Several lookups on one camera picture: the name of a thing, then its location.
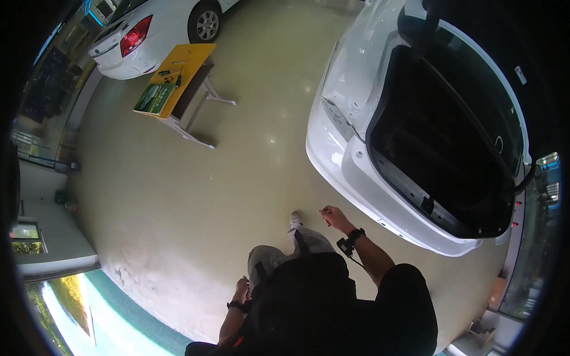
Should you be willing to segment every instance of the hand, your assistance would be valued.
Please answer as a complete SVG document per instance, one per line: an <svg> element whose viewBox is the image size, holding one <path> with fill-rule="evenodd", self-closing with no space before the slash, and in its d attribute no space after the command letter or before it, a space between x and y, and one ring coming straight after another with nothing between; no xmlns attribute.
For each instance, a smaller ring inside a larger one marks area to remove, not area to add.
<svg viewBox="0 0 570 356"><path fill-rule="evenodd" d="M244 276L235 284L235 294L232 298L232 301L235 300L243 304L246 302L246 300L249 299L249 294L249 281L247 280L246 276Z"/></svg>
<svg viewBox="0 0 570 356"><path fill-rule="evenodd" d="M347 217L344 216L343 212L339 208L331 205L327 205L324 209L319 210L320 216L325 219L329 226L332 226L345 235L348 235L356 227L348 221Z"/></svg>

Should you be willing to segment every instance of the man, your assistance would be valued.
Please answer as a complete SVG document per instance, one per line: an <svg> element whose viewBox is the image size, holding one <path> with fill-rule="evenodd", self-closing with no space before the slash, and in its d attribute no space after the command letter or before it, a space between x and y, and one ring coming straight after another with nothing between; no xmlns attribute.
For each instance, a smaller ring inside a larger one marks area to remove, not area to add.
<svg viewBox="0 0 570 356"><path fill-rule="evenodd" d="M378 287L376 299L356 298L345 259L294 212L288 234L295 252L286 256L275 247L255 247L247 263L249 286L245 277L238 281L218 346L194 342L186 356L434 353L437 322L420 271L395 265L337 207L319 214L354 244Z"/></svg>

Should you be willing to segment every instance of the yellow table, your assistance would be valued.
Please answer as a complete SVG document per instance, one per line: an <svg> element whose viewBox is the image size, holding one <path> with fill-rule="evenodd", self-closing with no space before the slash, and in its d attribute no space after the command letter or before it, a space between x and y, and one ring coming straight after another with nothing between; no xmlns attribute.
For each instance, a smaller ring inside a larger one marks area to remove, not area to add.
<svg viewBox="0 0 570 356"><path fill-rule="evenodd" d="M181 74L182 80L180 86L174 89L164 104L164 107L162 108L160 114L142 113L157 118L163 124L166 124L176 132L179 132L185 139L192 140L212 149L215 148L214 145L210 145L198 140L189 133L189 130L190 126L198 115L198 111L207 99L220 101L222 103L231 105L236 104L234 100L222 99L209 78L209 72L214 66L212 64L205 64L205 61L208 59L215 48L216 45L213 43L200 43L179 44L174 49L172 49L160 67L156 70L156 72L154 72L154 75L150 78L148 84L162 84L164 83L165 77L172 77L173 80L171 80L171 83L175 83L178 75ZM180 70L180 72L175 72L166 76L158 75L158 73L161 71L176 70ZM184 129L182 129L180 127L180 120L182 119L182 115L185 113L190 100L194 97L197 89L202 83L206 85L207 91L198 104L198 107L196 107L194 110L189 123Z"/></svg>

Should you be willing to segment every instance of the open trunk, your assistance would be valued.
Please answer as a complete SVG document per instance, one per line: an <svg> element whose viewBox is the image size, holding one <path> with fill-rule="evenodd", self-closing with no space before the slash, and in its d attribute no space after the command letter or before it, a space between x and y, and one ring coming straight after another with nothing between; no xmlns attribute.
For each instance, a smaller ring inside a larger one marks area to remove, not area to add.
<svg viewBox="0 0 570 356"><path fill-rule="evenodd" d="M367 132L369 154L380 174L446 231L494 238L511 219L520 132L469 66L449 64L442 48L451 41L445 34L442 40L419 59L410 47L393 50Z"/></svg>

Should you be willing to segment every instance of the glossy floor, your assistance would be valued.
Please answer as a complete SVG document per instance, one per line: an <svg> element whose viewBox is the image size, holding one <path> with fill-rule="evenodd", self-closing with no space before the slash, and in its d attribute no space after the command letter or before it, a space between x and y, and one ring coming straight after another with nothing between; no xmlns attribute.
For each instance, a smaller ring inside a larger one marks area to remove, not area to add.
<svg viewBox="0 0 570 356"><path fill-rule="evenodd" d="M307 118L333 45L361 3L242 0L226 16L213 53L212 82L238 105L206 102L184 140L132 112L149 76L104 78L80 127L83 170L70 179L85 234L103 270L148 312L194 340L216 341L252 247L291 252L289 214L334 244L317 210L340 207L396 263L424 274L439 325L439 348L487 305L507 244L450 258L416 247L337 193L305 153ZM348 261L360 298L368 275Z"/></svg>

